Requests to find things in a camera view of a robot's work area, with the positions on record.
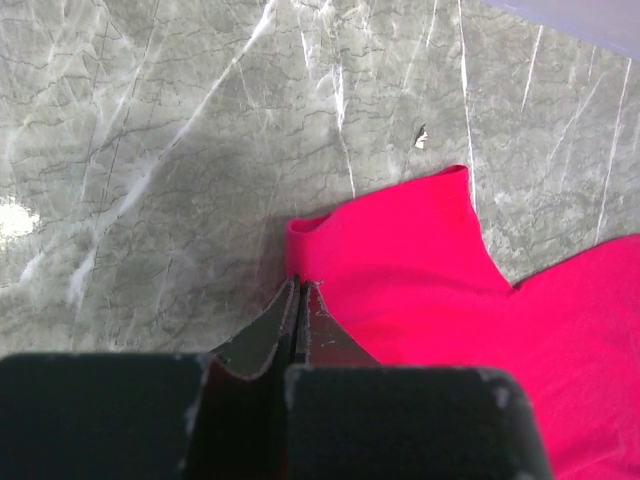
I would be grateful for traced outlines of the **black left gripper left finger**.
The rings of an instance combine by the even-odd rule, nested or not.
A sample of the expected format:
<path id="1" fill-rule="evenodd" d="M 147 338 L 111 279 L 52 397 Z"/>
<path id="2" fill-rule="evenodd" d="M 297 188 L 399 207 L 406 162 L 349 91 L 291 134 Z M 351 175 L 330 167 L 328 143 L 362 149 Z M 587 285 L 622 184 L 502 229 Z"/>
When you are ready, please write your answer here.
<path id="1" fill-rule="evenodd" d="M 5 479 L 273 479 L 300 300 L 287 280 L 199 353 L 23 353 L 1 361 Z"/>

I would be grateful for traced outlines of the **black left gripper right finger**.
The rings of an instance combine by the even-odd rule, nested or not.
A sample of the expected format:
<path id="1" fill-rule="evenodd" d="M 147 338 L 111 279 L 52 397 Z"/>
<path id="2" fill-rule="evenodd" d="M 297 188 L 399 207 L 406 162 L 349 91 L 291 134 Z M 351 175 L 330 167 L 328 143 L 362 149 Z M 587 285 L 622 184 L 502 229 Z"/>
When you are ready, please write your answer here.
<path id="1" fill-rule="evenodd" d="M 531 403 L 507 373 L 385 367 L 306 284 L 284 380 L 291 479 L 549 479 Z"/>

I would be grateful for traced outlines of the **red t-shirt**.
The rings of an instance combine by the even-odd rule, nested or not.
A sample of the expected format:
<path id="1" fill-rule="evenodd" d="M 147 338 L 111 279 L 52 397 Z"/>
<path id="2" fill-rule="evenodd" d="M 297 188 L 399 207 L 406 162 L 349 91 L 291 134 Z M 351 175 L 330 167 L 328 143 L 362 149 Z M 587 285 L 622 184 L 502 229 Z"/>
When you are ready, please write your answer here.
<path id="1" fill-rule="evenodd" d="M 519 285 L 485 248 L 463 165 L 286 228 L 286 268 L 392 366 L 515 377 L 559 479 L 639 475 L 639 239 L 580 253 Z"/>

